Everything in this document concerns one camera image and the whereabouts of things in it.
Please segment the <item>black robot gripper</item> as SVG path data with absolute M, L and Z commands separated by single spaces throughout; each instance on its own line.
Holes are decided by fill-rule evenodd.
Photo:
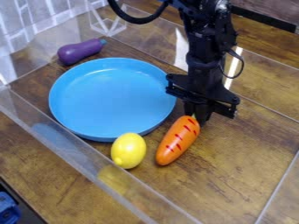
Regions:
M 201 127 L 212 113 L 233 118 L 240 99 L 224 87 L 225 57 L 203 63 L 188 55 L 187 65 L 187 74 L 167 74 L 165 93 L 181 99 L 184 114 L 195 116 Z

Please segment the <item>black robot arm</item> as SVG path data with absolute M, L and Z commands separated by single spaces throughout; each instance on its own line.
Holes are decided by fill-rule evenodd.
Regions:
M 189 43 L 185 75 L 165 76 L 165 93 L 183 100 L 184 113 L 204 124 L 213 113 L 232 118 L 240 103 L 239 97 L 223 84 L 225 56 L 239 55 L 232 50 L 237 33 L 231 22 L 229 0 L 159 0 L 160 7 L 148 17 L 132 17 L 119 7 L 116 0 L 107 0 L 116 15 L 128 23 L 143 25 L 160 17 L 172 6 L 180 14 Z

